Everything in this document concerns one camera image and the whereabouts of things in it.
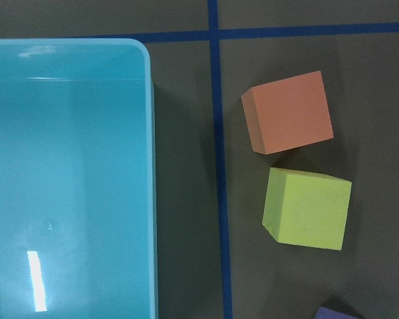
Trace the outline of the orange foam block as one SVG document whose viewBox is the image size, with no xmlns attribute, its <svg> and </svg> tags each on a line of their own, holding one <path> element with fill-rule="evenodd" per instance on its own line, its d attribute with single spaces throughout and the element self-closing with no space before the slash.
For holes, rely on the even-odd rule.
<svg viewBox="0 0 399 319">
<path fill-rule="evenodd" d="M 251 87 L 241 101 L 256 153 L 269 155 L 334 138 L 319 70 Z"/>
</svg>

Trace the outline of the yellow-green foam block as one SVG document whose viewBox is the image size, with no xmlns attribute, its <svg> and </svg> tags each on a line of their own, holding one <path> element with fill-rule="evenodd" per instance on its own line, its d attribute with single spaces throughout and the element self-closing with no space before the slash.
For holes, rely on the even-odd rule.
<svg viewBox="0 0 399 319">
<path fill-rule="evenodd" d="M 339 251 L 351 188 L 330 175 L 271 167 L 262 225 L 278 243 Z"/>
</svg>

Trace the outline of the purple foam block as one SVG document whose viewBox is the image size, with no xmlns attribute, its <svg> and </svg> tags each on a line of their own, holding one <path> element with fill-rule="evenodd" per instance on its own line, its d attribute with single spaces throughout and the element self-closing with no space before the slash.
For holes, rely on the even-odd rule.
<svg viewBox="0 0 399 319">
<path fill-rule="evenodd" d="M 358 317 L 321 306 L 314 319 L 358 319 Z"/>
</svg>

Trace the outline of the turquoise plastic bin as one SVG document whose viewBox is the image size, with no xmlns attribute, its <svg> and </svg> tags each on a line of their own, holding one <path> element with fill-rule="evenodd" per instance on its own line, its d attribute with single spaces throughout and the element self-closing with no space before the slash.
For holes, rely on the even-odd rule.
<svg viewBox="0 0 399 319">
<path fill-rule="evenodd" d="M 157 318 L 154 88 L 134 39 L 0 39 L 0 318 Z"/>
</svg>

